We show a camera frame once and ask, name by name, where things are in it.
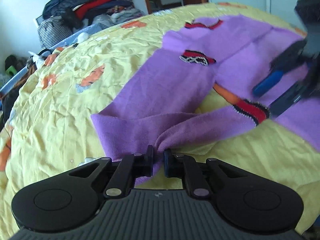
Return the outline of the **checkered houndstooth bag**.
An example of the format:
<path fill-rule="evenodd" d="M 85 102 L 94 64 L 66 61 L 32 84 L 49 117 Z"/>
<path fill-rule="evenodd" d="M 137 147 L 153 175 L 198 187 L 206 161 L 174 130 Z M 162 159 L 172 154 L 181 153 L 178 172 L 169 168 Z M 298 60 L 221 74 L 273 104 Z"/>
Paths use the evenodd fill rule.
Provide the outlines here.
<path fill-rule="evenodd" d="M 37 29 L 41 49 L 49 49 L 73 34 L 61 16 L 43 20 Z"/>

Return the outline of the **white plush ball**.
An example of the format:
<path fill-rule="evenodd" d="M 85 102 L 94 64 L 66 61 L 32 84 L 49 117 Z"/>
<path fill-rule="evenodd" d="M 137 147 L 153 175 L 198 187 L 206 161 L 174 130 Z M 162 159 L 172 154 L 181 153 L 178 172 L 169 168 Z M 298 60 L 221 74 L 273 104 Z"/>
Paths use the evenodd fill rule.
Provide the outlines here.
<path fill-rule="evenodd" d="M 88 40 L 90 35 L 86 32 L 80 33 L 79 36 L 77 37 L 77 43 L 82 43 L 86 40 Z"/>

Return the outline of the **pile of clothes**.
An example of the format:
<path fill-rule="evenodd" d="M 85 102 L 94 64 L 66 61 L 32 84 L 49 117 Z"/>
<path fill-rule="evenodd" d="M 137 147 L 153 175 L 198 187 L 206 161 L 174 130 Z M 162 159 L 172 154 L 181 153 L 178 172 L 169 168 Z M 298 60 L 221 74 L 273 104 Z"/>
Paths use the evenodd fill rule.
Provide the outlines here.
<path fill-rule="evenodd" d="M 112 16 L 131 9 L 135 9 L 133 0 L 50 0 L 44 6 L 42 23 L 57 18 L 71 30 L 80 29 L 85 18 L 92 23 L 95 16 Z"/>

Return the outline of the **yellow carrot print bedspread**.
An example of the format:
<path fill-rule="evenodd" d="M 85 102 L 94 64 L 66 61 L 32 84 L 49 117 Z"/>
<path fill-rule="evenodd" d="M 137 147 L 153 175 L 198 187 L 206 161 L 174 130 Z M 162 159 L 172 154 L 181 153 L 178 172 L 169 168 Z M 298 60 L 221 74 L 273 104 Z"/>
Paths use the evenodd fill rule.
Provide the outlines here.
<path fill-rule="evenodd" d="M 161 46 L 163 35 L 199 17 L 238 15 L 303 35 L 277 16 L 246 5 L 206 3 L 141 17 L 66 48 L 20 89 L 1 131 L 1 239 L 17 230 L 11 201 L 21 188 L 104 155 L 91 115 L 106 107 Z M 319 216 L 319 152 L 283 126 L 265 121 L 253 131 L 180 152 L 198 161 L 218 158 L 291 187 L 304 202 L 304 232 Z"/>

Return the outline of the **purple knit sweater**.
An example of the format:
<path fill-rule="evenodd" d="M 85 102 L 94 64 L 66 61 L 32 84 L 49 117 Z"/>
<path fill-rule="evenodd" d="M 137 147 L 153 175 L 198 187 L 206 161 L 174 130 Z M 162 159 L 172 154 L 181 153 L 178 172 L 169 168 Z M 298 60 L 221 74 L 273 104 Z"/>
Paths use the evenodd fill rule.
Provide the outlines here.
<path fill-rule="evenodd" d="M 308 71 L 284 74 L 261 97 L 252 89 L 270 73 L 271 62 L 302 37 L 242 15 L 199 18 L 163 37 L 161 48 L 139 68 L 114 100 L 91 116 L 102 148 L 120 160 L 152 145 L 206 145 L 253 133 L 273 119 L 319 150 L 319 100 L 303 98 L 278 117 L 269 105 Z"/>

